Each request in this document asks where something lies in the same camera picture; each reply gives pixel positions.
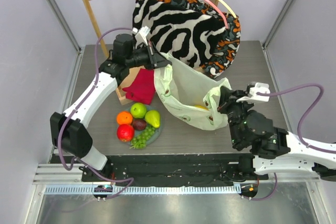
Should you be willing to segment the pale green plastic bag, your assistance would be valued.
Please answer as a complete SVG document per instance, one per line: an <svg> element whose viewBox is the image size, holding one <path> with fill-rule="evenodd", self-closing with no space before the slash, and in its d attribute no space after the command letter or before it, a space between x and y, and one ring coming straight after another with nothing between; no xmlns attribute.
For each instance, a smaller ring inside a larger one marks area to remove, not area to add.
<svg viewBox="0 0 336 224"><path fill-rule="evenodd" d="M154 86L165 108L176 118L195 128L213 131L226 127L228 117L217 112L220 87L231 88L229 80L216 81L192 69L170 54L162 54L172 62L154 71ZM194 107L201 105L209 110Z"/></svg>

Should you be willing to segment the red apple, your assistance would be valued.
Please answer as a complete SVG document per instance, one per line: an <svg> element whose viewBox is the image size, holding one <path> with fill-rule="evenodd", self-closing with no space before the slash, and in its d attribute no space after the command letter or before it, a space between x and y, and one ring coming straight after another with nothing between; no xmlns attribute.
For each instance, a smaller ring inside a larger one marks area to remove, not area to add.
<svg viewBox="0 0 336 224"><path fill-rule="evenodd" d="M134 128L129 124L121 124L117 129L117 137L122 142L130 142L134 137Z"/></svg>

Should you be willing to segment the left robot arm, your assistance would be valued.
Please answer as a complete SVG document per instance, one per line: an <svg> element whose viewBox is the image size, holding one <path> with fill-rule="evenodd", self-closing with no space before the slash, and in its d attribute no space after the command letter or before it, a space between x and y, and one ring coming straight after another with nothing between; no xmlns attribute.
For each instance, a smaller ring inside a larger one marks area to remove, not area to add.
<svg viewBox="0 0 336 224"><path fill-rule="evenodd" d="M134 29L132 34L117 35L109 57L96 65L95 78L83 94L63 113L55 112L50 117L52 141L61 162L65 162L63 153L70 153L93 168L94 176L102 182L111 177L112 169L107 165L108 158L94 147L87 131L92 117L132 68L153 70L171 64L147 38L148 32L147 27L142 27Z"/></svg>

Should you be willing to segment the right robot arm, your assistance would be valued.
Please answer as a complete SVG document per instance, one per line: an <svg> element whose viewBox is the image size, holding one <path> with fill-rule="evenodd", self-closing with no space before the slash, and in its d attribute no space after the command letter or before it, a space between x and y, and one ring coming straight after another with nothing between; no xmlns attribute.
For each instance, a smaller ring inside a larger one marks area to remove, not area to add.
<svg viewBox="0 0 336 224"><path fill-rule="evenodd" d="M271 97L299 89L317 87L320 92L299 120L297 133L275 127L271 119L253 110L257 102L268 102ZM303 138L304 119L320 101L324 93L319 84L303 84L284 91L271 93L265 83L251 83L243 90L220 88L217 110L227 115L232 147L237 151L249 147L252 157L240 161L237 173L242 179L268 173L307 172L322 180L335 181L335 144Z"/></svg>

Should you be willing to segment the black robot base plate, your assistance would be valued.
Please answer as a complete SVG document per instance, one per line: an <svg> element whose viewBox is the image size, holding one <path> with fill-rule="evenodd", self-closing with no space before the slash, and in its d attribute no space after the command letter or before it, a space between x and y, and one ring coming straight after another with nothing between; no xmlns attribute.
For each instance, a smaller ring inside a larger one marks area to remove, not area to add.
<svg viewBox="0 0 336 224"><path fill-rule="evenodd" d="M102 174L119 180L132 177L133 187L216 187L247 180L267 180L256 175L251 154L110 155Z"/></svg>

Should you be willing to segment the yellow mango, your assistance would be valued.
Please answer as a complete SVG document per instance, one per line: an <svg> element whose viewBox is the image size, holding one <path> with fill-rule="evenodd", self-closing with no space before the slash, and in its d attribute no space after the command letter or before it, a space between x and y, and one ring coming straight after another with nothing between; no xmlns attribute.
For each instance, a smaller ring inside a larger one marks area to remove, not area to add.
<svg viewBox="0 0 336 224"><path fill-rule="evenodd" d="M201 105L195 105L194 107L199 108L199 109L203 109L208 111L209 109L207 107L201 106Z"/></svg>

